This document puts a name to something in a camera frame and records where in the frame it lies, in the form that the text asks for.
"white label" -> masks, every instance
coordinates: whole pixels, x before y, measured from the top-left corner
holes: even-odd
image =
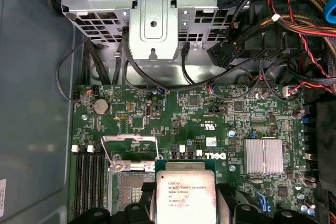
[[[217,138],[216,137],[207,137],[206,138],[206,147],[216,147]]]
[[[0,217],[4,215],[6,180],[0,180]]]

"motherboard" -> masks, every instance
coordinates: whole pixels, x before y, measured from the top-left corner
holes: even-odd
[[[242,85],[216,85],[235,97]],[[282,92],[282,86],[276,87]],[[92,207],[113,214],[155,181],[155,160],[212,159],[216,183],[251,195],[260,211],[307,211],[314,178],[306,167],[303,98],[283,103],[267,89],[244,99],[129,86],[79,86],[73,117],[69,219]]]

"heatsink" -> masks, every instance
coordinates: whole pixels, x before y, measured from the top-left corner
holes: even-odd
[[[246,174],[283,174],[282,140],[274,138],[245,139]]]

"white connector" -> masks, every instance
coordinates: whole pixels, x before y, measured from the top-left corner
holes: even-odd
[[[94,149],[93,145],[88,145],[87,152],[89,152],[89,153],[95,152],[95,149]]]
[[[289,96],[290,96],[289,86],[284,86],[284,87],[282,88],[282,95],[283,95],[284,97],[289,97]]]
[[[180,145],[180,153],[185,153],[185,145]]]
[[[202,150],[196,150],[196,157],[202,157],[203,151]]]
[[[76,152],[76,153],[79,152],[79,147],[77,144],[74,144],[71,146],[71,152]]]

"metal bracket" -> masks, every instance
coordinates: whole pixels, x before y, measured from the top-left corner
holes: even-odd
[[[138,0],[130,10],[129,47],[134,60],[172,60],[178,47],[178,9],[171,0]]]

